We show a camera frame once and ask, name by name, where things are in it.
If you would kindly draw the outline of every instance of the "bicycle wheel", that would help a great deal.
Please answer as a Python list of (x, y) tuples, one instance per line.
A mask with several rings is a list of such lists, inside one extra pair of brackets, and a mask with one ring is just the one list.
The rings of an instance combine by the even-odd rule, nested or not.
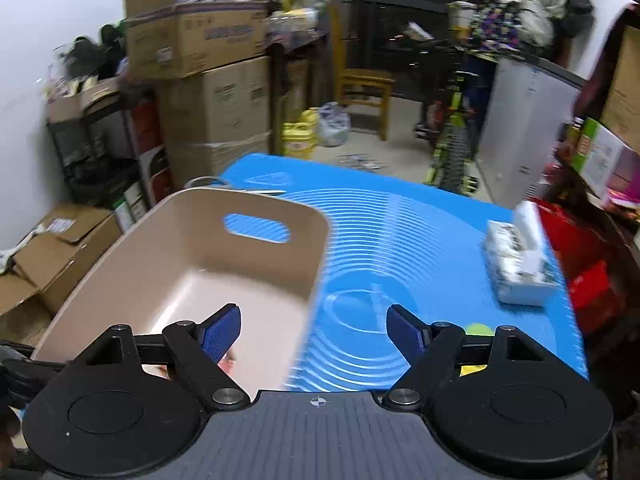
[(469, 142), (462, 126), (446, 126), (447, 154), (442, 166), (442, 180), (438, 186), (452, 193), (462, 192), (465, 179), (465, 161), (469, 159)]

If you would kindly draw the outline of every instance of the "tissue box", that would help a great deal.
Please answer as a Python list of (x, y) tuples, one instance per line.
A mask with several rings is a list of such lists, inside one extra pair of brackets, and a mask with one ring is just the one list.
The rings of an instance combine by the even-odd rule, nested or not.
[(538, 272), (521, 272), (528, 245), (514, 224), (489, 222), (484, 259), (495, 296), (502, 303), (542, 306), (560, 287), (546, 258)]

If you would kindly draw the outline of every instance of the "white plastic bag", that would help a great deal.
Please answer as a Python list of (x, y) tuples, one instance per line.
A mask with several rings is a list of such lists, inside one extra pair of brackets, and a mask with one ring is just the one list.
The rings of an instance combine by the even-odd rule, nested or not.
[(318, 110), (318, 144), (340, 146), (347, 140), (351, 129), (349, 114), (338, 103), (327, 103)]

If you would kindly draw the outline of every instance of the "blue table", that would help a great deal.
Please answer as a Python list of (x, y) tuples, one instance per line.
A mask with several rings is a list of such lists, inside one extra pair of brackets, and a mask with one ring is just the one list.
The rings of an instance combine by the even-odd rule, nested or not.
[[(397, 178), (293, 158), (252, 154), (225, 171), (235, 187), (283, 189), (332, 224), (312, 326), (287, 385), (292, 390), (387, 388), (408, 365), (386, 336), (390, 304), (431, 323), (468, 329), (512, 324), (587, 376), (582, 338), (562, 290), (543, 308), (499, 303), (481, 254), (488, 220), (511, 211)], [(238, 217), (229, 227), (284, 239), (282, 226)]]

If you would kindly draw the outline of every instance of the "black bag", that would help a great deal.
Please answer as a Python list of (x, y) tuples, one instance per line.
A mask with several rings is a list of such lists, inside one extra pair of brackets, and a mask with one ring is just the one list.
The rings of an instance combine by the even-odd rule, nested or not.
[(566, 0), (566, 14), (560, 20), (560, 30), (568, 38), (575, 38), (593, 25), (593, 4), (590, 0)]

